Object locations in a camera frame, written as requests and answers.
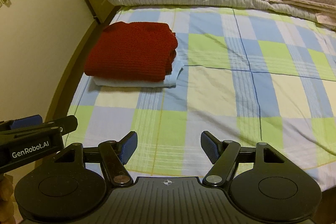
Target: stack of folded clothes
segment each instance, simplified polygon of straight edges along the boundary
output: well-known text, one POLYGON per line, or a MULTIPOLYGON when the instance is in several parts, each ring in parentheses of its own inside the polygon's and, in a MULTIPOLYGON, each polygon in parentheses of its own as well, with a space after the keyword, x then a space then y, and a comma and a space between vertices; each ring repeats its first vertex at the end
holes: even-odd
POLYGON ((84 72, 97 85, 172 86, 182 69, 177 39, 166 23, 116 22, 91 50, 84 72))

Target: folded light blue garment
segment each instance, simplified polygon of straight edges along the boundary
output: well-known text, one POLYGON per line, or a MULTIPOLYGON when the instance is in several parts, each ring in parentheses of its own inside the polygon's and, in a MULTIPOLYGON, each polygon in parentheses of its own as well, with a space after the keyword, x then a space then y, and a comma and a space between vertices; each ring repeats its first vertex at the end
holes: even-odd
POLYGON ((115 86, 115 87, 139 87, 139 88, 158 88, 158 87, 168 87, 176 85, 177 77, 179 76, 180 71, 182 70, 183 63, 181 62, 178 54, 174 58, 172 63, 172 72, 169 75, 166 75, 165 79, 162 82, 148 82, 148 81, 124 81, 124 80, 114 80, 114 79, 105 79, 100 77, 93 77, 93 81, 96 85, 105 85, 105 86, 115 86))

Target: human hand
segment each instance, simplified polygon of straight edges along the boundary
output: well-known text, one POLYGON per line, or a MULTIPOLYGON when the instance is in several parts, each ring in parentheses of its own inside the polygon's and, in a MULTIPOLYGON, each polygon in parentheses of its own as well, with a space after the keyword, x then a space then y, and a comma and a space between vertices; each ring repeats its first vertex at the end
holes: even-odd
POLYGON ((11 196, 14 192, 13 184, 7 177, 0 182, 0 223, 16 224, 14 218, 14 205, 11 196))

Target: folded red sweater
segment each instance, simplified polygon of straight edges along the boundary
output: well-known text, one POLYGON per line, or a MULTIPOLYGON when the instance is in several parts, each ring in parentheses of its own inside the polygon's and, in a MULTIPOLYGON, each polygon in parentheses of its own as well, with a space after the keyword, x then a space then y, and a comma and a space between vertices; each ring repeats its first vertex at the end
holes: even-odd
POLYGON ((116 22, 91 50, 84 72, 118 80, 160 82, 172 71, 177 39, 168 24, 116 22))

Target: bed sheet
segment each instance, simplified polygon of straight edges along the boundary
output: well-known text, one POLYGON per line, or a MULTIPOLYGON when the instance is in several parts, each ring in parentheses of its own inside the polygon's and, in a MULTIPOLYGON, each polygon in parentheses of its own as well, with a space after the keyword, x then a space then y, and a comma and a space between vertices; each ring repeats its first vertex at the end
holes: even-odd
POLYGON ((169 24, 184 63, 177 85, 100 87, 83 75, 69 109, 79 125, 65 145, 97 146, 134 130, 138 147, 126 165, 133 177, 203 177, 212 166, 200 146, 207 130, 242 146, 267 142, 322 190, 336 185, 335 32, 287 15, 215 7, 123 7, 117 21, 169 24))

